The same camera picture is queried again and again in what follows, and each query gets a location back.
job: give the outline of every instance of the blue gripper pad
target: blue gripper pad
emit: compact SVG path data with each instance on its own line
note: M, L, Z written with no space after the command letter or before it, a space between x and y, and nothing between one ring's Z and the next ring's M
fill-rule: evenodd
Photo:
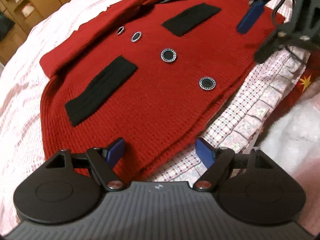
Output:
M102 150L102 157L105 158L110 168L114 168L117 162L121 159L125 152L125 141L123 138L118 138L110 145Z
M217 158L215 148L203 138L198 138L196 140L196 154L207 169Z
M255 2L237 25L237 32L246 34L264 12L265 2Z

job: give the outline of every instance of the black bag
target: black bag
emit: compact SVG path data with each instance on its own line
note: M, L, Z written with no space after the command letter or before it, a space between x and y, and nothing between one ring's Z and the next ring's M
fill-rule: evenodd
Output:
M13 28L14 25L14 21L10 20L2 12L0 12L0 41L4 39L4 37Z

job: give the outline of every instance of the button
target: button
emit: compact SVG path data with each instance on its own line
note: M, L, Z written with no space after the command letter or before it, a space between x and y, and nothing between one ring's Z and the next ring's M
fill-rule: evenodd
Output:
M123 33L123 32L124 32L124 27L122 26L122 27L120 27L120 28L118 29L117 35L120 35L120 34Z
M132 41L132 42L136 42L136 41L140 40L141 36L142 36L142 33L141 33L141 32L136 32L136 33L132 36L131 41Z
M168 63L173 62L176 60L176 58L177 58L177 54L173 49L164 49L161 52L161 59L164 62L168 62Z
M199 81L199 85L203 90L212 90L216 86L216 82L211 77L203 77Z

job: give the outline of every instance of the bed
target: bed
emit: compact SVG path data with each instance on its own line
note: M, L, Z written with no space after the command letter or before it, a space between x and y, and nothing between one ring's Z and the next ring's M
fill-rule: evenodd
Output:
M120 0L72 0L35 26L26 42L6 65L1 78L0 145L2 147L0 234L10 232L20 222L12 196L16 187L44 162L40 123L41 94L48 78L40 58L85 22ZM274 8L279 0L272 0ZM288 20L291 0L279 13ZM294 52L307 59L308 52ZM202 135L214 147L230 147L236 153L252 146L264 120L299 80L305 69L286 51L279 51L257 65L238 92L224 104ZM148 180L189 181L192 185L206 168L194 146L183 150L158 169Z

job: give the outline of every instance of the black round disc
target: black round disc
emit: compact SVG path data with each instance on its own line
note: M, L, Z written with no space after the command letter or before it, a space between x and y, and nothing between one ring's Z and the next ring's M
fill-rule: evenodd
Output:
M138 40L141 38L141 36L142 36L142 33L141 33L141 32L136 32L136 33L132 36L131 41L132 41L132 42L136 42L136 41L138 41Z
M118 29L117 35L120 35L120 34L123 33L123 32L124 32L124 27L122 26L122 27L120 27L120 28Z
M13 201L21 220L68 223L96 207L101 192L94 179L60 170L36 170L17 187Z
M199 81L199 85L203 90L212 90L216 86L216 82L211 77L203 77Z
M291 177L269 176L262 170L227 180L218 190L218 202L240 221L272 225L285 223L298 214L305 194Z
M176 58L177 58L177 54L173 49L164 49L161 52L161 59L164 62L170 63L170 62L175 61Z

